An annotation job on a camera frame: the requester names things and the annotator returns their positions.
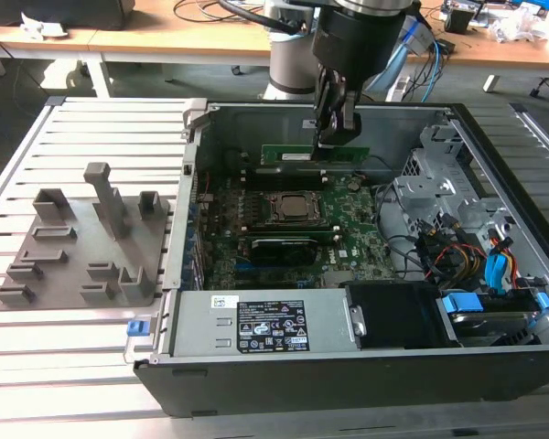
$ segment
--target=electronic device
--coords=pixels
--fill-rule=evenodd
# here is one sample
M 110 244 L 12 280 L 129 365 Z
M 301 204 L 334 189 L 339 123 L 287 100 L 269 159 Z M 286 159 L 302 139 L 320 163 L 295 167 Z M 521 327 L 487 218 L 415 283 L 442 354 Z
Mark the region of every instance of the electronic device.
M 474 6 L 452 4 L 447 10 L 444 30 L 452 34 L 464 35 L 468 30 L 469 22 L 476 14 Z
M 314 159 L 308 104 L 184 111 L 164 298 L 129 332 L 151 328 L 134 372 L 167 414 L 501 401 L 549 383 L 541 212 L 463 106 L 358 112 L 362 135 Z
M 0 26 L 19 25 L 23 13 L 64 27 L 120 30 L 134 7 L 135 0 L 0 0 Z

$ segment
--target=aluminum extrusion table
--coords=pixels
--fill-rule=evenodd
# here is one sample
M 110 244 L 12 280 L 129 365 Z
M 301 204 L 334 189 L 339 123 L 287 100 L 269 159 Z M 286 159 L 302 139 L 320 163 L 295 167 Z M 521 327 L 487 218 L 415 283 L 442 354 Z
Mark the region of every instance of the aluminum extrusion table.
M 34 218 L 37 190 L 92 197 L 82 179 L 89 161 L 108 162 L 123 195 L 156 190 L 174 208 L 186 105 L 84 98 L 45 107 L 0 177 L 0 284 Z M 528 114 L 473 112 L 549 215 L 549 145 L 525 127 Z M 127 321 L 158 309 L 164 264 L 146 308 L 0 313 L 0 437 L 549 437 L 549 385 L 513 402 L 170 419 L 123 356 Z M 145 337 L 138 351 L 150 348 Z

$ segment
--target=table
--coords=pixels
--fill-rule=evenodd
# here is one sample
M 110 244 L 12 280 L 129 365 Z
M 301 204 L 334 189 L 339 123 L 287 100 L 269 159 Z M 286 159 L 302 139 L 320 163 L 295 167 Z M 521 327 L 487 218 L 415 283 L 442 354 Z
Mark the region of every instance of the table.
M 92 197 L 82 177 L 90 161 L 110 164 L 110 181 L 123 195 L 155 190 L 174 209 L 186 108 L 185 100 L 135 98 L 68 98 L 46 106 L 0 176 L 0 284 L 34 218 L 38 189 L 60 187 L 67 197 Z M 510 107 L 470 110 L 507 163 L 522 173 L 527 191 L 549 209 L 549 146 L 529 137 Z M 166 264 L 162 257 L 159 268 Z M 148 307 L 0 313 L 0 437 L 549 437 L 549 385 L 511 402 L 254 414 L 244 417 L 243 426 L 238 416 L 171 419 L 123 356 L 126 323 L 159 309 L 163 276 Z M 143 337 L 138 352 L 145 357 L 151 349 Z M 294 427 L 297 417 L 300 428 Z
M 100 97 L 111 96 L 106 61 L 160 62 L 166 64 L 269 64 L 270 44 L 260 26 L 242 23 L 193 24 L 173 15 L 175 0 L 136 0 L 136 8 L 123 31 L 72 29 L 62 40 L 32 41 L 16 27 L 0 27 L 0 40 L 15 58 L 73 58 L 87 62 Z M 424 13 L 440 0 L 425 0 Z M 194 5 L 183 8 L 188 16 L 201 17 Z M 443 23 L 431 16 L 429 23 L 438 33 Z M 499 44 L 487 30 L 470 30 L 465 36 L 442 33 L 438 37 L 456 44 L 447 63 L 453 74 L 472 71 L 490 74 L 485 91 L 491 91 L 499 76 L 549 77 L 549 55 L 544 42 L 519 41 Z M 8 55 L 0 49 L 0 58 Z M 423 58 L 411 57 L 412 64 Z

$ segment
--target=floor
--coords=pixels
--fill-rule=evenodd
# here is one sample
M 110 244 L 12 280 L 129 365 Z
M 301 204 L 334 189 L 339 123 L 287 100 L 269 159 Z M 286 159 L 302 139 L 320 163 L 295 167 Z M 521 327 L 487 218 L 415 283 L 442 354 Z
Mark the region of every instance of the floor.
M 7 59 L 4 63 L 7 74 L 0 78 L 0 172 L 46 100 L 27 72 L 42 82 L 50 95 L 95 96 L 91 80 L 81 76 L 75 62 L 26 60 L 22 68 L 18 61 Z M 108 68 L 116 97 L 247 100 L 257 98 L 268 82 L 268 69 L 259 67 L 242 66 L 243 75 L 233 76 L 229 66 L 180 65 L 171 83 L 163 81 L 159 64 L 110 63 Z M 446 69 L 428 101 L 472 105 L 520 102 L 549 133 L 548 87 L 543 87 L 535 99 L 529 91 L 537 84 L 536 78 L 502 78 L 496 92 L 487 94 L 481 91 L 485 79 L 448 75 Z

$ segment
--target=blue latch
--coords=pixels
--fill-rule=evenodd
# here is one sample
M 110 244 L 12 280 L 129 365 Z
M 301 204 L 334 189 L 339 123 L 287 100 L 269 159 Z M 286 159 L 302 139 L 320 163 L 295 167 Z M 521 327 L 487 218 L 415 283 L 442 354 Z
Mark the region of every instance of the blue latch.
M 547 293 L 537 293 L 536 299 L 542 311 L 549 308 L 549 296 Z
M 131 320 L 126 329 L 128 337 L 148 337 L 150 335 L 150 322 L 145 320 Z
M 449 293 L 442 300 L 448 314 L 484 311 L 484 307 L 476 293 Z
M 506 272 L 508 260 L 500 253 L 491 254 L 486 260 L 486 270 L 484 271 L 484 280 L 486 285 L 496 290 L 497 295 L 505 295 L 502 288 L 502 278 Z

